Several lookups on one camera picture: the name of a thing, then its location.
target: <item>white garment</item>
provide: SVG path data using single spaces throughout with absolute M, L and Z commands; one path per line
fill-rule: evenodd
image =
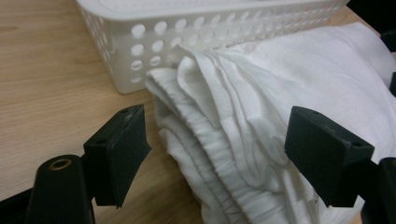
M 396 62 L 360 23 L 217 51 L 181 50 L 177 69 L 148 74 L 168 152 L 202 203 L 205 223 L 348 223 L 327 208 L 284 153 L 291 107 L 333 119 L 396 156 Z

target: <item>basket hole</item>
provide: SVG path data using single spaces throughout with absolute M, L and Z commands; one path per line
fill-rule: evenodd
M 245 39 L 245 38 L 241 38 L 241 39 L 239 39 L 238 41 L 239 41 L 239 43 L 245 43 L 245 42 L 246 42 L 246 39 Z
M 257 11 L 256 13 L 254 13 L 253 20 L 257 20 L 260 17 L 261 14 L 262 14 L 261 10 Z
M 163 50 L 163 45 L 164 45 L 163 41 L 161 41 L 161 40 L 155 41 L 154 44 L 152 44 L 152 47 L 151 47 L 152 51 L 159 52 L 159 51 Z
M 257 28 L 256 28 L 256 33 L 258 34 L 258 33 L 261 33 L 262 32 L 262 28 L 264 28 L 264 24 L 259 24 L 258 26 L 257 26 Z
M 219 39 L 224 39 L 228 35 L 229 31 L 226 29 L 218 30 L 217 36 Z
M 102 39 L 105 42 L 105 44 L 107 44 L 107 37 L 104 33 L 102 33 Z
M 159 65 L 161 62 L 163 61 L 163 59 L 160 56 L 155 56 L 153 57 L 150 61 L 149 64 L 151 66 L 157 66 Z
M 100 26 L 98 20 L 95 20 L 95 21 L 93 22 L 93 25 L 96 27 L 97 30 L 100 30 L 100 29 L 101 29 L 101 26 Z
M 241 21 L 245 21 L 248 19 L 248 16 L 250 16 L 250 12 L 244 12 L 241 16 Z
M 213 50 L 217 50 L 221 48 L 221 44 L 217 44 L 215 46 L 212 47 Z
M 144 51 L 145 51 L 145 47 L 142 44 L 136 44 L 133 47 L 131 47 L 131 53 L 134 56 L 142 55 Z
M 111 65 L 109 65 L 107 69 L 108 69 L 108 72 L 110 73 L 110 75 L 114 76 L 114 71 L 113 71 L 113 68 L 111 67 Z
M 102 56 L 103 56 L 103 58 L 105 59 L 105 61 L 108 62 L 108 59 L 109 59 L 109 58 L 108 58 L 106 52 L 103 52 Z
M 282 7 L 278 8 L 278 9 L 276 10 L 276 15 L 277 15 L 278 17 L 283 16 L 283 13 L 284 13 L 284 9 L 283 9 Z
M 165 21 L 160 21 L 155 25 L 154 31 L 157 33 L 157 35 L 163 35 L 167 28 L 168 24 L 166 24 Z
M 230 47 L 232 47 L 233 46 L 233 43 L 229 43 L 229 44 L 226 44 L 226 45 L 224 45 L 224 48 L 230 48 Z
M 195 22 L 194 22 L 194 26 L 195 26 L 195 28 L 199 28 L 199 27 L 201 27 L 202 25 L 204 25 L 204 23 L 205 23 L 205 18 L 204 18 L 204 17 L 198 17 L 198 18 L 195 20 Z
M 143 68 L 143 62 L 140 60 L 131 63 L 131 70 L 138 71 Z
M 196 44 L 198 42 L 198 40 L 199 40 L 199 36 L 198 35 L 192 35 L 192 36 L 190 36 L 189 43 L 191 45 L 194 45 L 194 44 Z
M 301 16 L 301 15 L 303 14 L 302 11 L 303 11 L 303 9 L 302 9 L 302 8 L 299 8 L 299 10 L 294 11 L 293 16 L 294 16 L 294 17 L 299 17 L 299 16 Z
M 95 26 L 91 26 L 91 30 L 92 30 L 93 34 L 96 36 L 96 34 L 98 33 L 96 27 Z
M 270 31 L 272 31 L 274 29 L 274 25 L 272 24 L 272 23 L 270 23 L 270 24 L 268 24 L 268 26 L 266 27 L 266 31 L 267 32 L 270 32 Z
M 101 49 L 103 47 L 103 40 L 102 39 L 97 39 L 96 42 L 97 42 L 99 48 Z
M 289 28 L 291 26 L 292 20 L 286 20 L 285 21 L 285 27 Z
M 212 18 L 211 23 L 212 23 L 213 25 L 216 25 L 216 24 L 218 24 L 218 23 L 220 22 L 220 20 L 221 20 L 221 16 L 220 16 L 220 15 L 216 15 L 216 16 L 214 16 L 214 17 Z
M 311 10 L 311 13 L 312 13 L 312 14 L 315 14 L 315 13 L 317 13 L 317 12 L 319 12 L 319 9 L 318 9 L 318 8 L 316 8 L 316 7 L 312 8 L 312 10 Z
M 292 13 L 290 13 L 289 10 L 286 10 L 286 11 L 285 11 L 285 15 L 283 16 L 283 18 L 288 19 L 288 18 L 290 18 L 291 15 L 292 15 Z
M 235 13 L 231 13 L 231 14 L 228 15 L 228 17 L 227 17 L 227 22 L 232 22 L 232 21 L 234 21 L 234 20 L 235 20 L 235 17 L 236 17 Z
M 205 42 L 210 42 L 215 37 L 215 33 L 210 32 L 205 35 Z
M 250 35 L 251 30 L 253 30 L 253 26 L 252 26 L 252 25 L 249 25 L 249 26 L 247 27 L 247 29 L 245 30 L 245 35 Z
M 145 34 L 146 27 L 143 24 L 137 24 L 132 27 L 131 33 L 134 37 L 141 37 Z
M 274 15 L 274 10 L 273 9 L 270 9 L 270 10 L 266 11 L 266 13 L 265 13 L 265 17 L 267 19 L 272 17 L 273 15 Z
M 110 53 L 107 50 L 106 50 L 105 55 L 106 55 L 107 60 L 109 61 L 110 60 Z
M 234 27 L 230 33 L 233 35 L 233 37 L 240 36 L 242 33 L 242 27 Z
M 131 78 L 129 79 L 130 82 L 132 83 L 137 83 L 140 82 L 143 79 L 143 76 L 141 74 L 133 74 Z
M 185 19 L 178 20 L 175 24 L 175 28 L 179 31 L 184 30 L 187 26 L 187 21 Z
M 176 37 L 176 38 L 173 39 L 172 42 L 171 42 L 171 48 L 176 47 L 178 44 L 181 44 L 181 42 L 183 42 L 183 40 L 181 39 L 181 37 Z

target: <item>black plastic part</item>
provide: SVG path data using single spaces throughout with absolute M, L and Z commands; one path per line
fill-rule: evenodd
M 380 34 L 396 29 L 394 0 L 350 0 L 347 6 Z
M 396 223 L 396 159 L 385 158 L 379 163 L 379 192 L 389 223 Z
M 80 157 L 56 157 L 38 168 L 26 223 L 94 223 Z
M 390 93 L 392 93 L 392 95 L 396 97 L 396 72 L 393 73 L 389 90 L 390 90 Z
M 352 207 L 359 194 L 354 173 L 374 147 L 319 112 L 294 106 L 285 150 L 327 206 Z
M 0 223 L 24 223 L 31 193 L 32 189 L 27 189 L 0 202 Z
M 365 201 L 361 210 L 363 224 L 389 224 L 379 191 L 380 172 L 379 166 L 372 161 L 364 163 L 355 172 L 358 193 Z
M 381 34 L 381 40 L 390 52 L 396 51 L 396 29 L 386 31 Z
M 142 105 L 118 112 L 84 144 L 90 195 L 98 205 L 122 206 L 150 150 Z

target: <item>wooden table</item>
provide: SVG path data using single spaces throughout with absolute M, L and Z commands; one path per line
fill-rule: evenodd
M 345 7 L 330 24 L 353 21 L 361 19 Z M 138 104 L 152 151 L 121 209 L 94 207 L 97 223 L 202 223 L 200 205 L 160 142 L 150 93 L 116 91 L 76 2 L 0 0 L 0 201 L 31 188 L 44 161 L 82 155 L 106 121 Z

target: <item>wood grain surface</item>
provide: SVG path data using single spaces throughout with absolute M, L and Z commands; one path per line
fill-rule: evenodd
M 361 19 L 345 7 L 329 25 L 353 21 Z M 0 0 L 0 201 L 31 188 L 44 161 L 82 155 L 117 111 L 139 104 L 152 151 L 121 209 L 94 207 L 97 223 L 202 223 L 200 205 L 159 139 L 151 95 L 116 91 L 76 2 Z

